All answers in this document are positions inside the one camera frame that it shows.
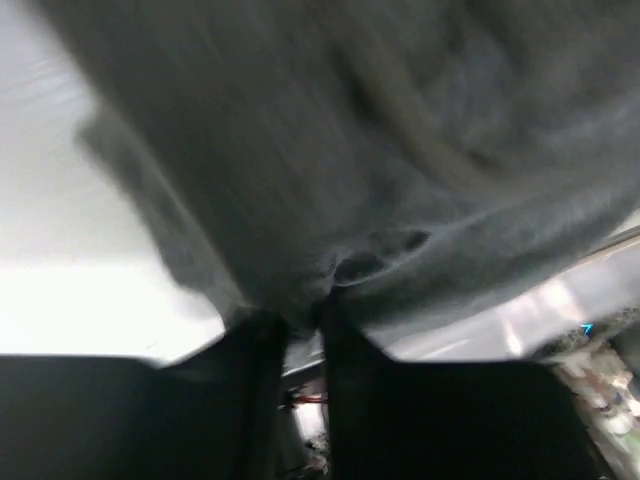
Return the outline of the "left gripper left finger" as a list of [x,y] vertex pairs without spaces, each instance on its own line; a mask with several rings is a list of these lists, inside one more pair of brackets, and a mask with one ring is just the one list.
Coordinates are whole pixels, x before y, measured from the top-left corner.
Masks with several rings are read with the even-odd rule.
[[5,356],[5,479],[265,479],[286,325],[259,314],[170,367]]

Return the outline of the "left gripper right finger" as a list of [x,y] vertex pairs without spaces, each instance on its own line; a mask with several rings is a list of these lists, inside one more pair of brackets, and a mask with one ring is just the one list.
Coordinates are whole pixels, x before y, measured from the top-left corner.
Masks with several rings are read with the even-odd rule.
[[344,480],[593,480],[613,472],[572,392],[528,361],[396,361],[336,297],[319,316],[331,472]]

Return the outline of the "grey shorts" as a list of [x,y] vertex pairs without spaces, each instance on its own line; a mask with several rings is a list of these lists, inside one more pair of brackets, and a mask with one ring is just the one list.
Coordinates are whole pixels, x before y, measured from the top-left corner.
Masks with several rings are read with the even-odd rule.
[[36,1],[172,276],[302,336],[508,301],[639,206],[635,1]]

